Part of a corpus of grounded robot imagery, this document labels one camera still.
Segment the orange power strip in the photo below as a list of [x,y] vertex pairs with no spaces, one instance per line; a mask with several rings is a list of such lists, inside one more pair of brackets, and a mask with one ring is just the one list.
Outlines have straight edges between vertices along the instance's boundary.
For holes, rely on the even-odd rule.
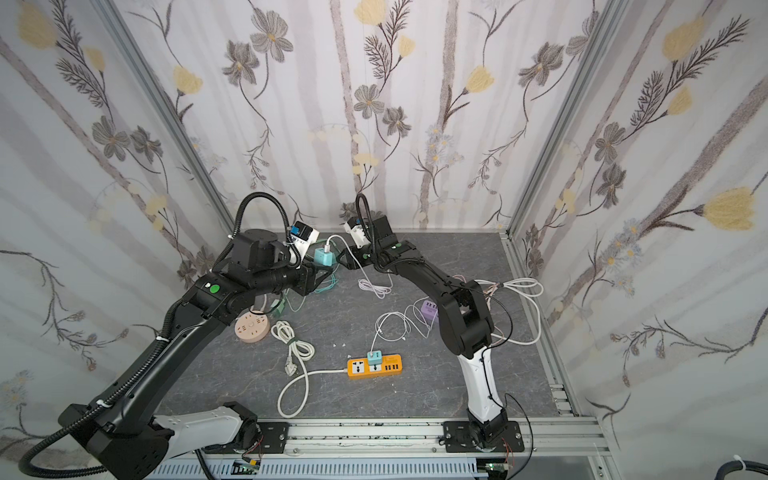
[[349,359],[346,362],[346,374],[351,379],[369,379],[374,376],[400,375],[402,359],[400,355],[384,355],[379,365],[369,365],[368,359]]

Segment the pink round power strip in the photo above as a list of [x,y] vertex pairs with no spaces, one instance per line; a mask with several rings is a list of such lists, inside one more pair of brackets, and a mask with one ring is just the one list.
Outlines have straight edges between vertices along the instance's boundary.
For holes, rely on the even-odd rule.
[[258,342],[270,331],[270,321],[258,310],[245,312],[237,317],[235,333],[245,343]]

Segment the table surface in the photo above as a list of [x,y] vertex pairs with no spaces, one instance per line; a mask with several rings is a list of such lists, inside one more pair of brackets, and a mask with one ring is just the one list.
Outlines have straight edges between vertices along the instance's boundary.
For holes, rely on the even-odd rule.
[[[496,233],[401,233],[446,273],[468,280],[506,281],[512,278],[499,236]],[[387,276],[367,267],[375,284],[389,285]],[[280,319],[290,323],[296,336],[315,346],[309,371],[345,369],[347,359],[366,356],[374,337],[374,322],[385,312],[403,311],[424,297],[408,280],[392,276],[392,293],[383,300],[359,289],[360,270],[338,269],[338,284],[323,293],[312,293],[298,312],[287,308]],[[515,324],[513,339],[530,339],[531,329],[521,298],[508,290],[495,295],[509,310]],[[294,309],[301,297],[288,292]],[[491,303],[495,323],[505,334],[509,319]],[[402,335],[403,322],[390,317],[382,327],[389,338]],[[376,340],[384,355],[402,356],[403,371],[397,376],[351,380],[346,373],[310,377],[310,393],[299,417],[466,417],[467,392],[456,356],[445,348],[437,324],[424,339],[412,330],[404,340]],[[257,343],[243,343],[229,328],[214,339],[190,364],[166,395],[158,413],[165,415],[215,409],[222,402],[237,400],[262,418],[279,418],[276,402],[290,381],[285,372],[287,347],[267,336]],[[511,343],[493,349],[492,365],[500,394],[510,392],[529,416],[556,416],[557,410],[536,346]],[[294,359],[296,366],[301,367]],[[291,413],[301,403],[304,381],[290,387],[283,397],[283,411]],[[509,405],[510,416],[521,415]]]

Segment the floral wallpaper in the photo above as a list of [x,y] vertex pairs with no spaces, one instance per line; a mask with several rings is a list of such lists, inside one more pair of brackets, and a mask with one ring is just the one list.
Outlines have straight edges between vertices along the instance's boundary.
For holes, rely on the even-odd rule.
[[768,451],[766,22],[765,2],[632,2],[514,232],[629,480]]
[[[87,3],[0,12],[0,477],[19,478],[22,453],[133,362],[227,232]],[[199,88],[176,73],[184,95]],[[88,455],[65,441],[40,461]]]
[[361,191],[394,227],[506,228],[604,7],[116,4],[230,208],[333,230]]

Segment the blue connector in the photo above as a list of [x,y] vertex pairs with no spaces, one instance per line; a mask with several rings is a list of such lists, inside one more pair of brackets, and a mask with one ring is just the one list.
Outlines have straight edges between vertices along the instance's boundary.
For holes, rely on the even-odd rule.
[[381,365],[382,362],[383,360],[381,350],[373,350],[372,352],[368,352],[368,365]]
[[332,266],[336,263],[333,252],[326,252],[322,247],[315,249],[315,263],[317,265]]

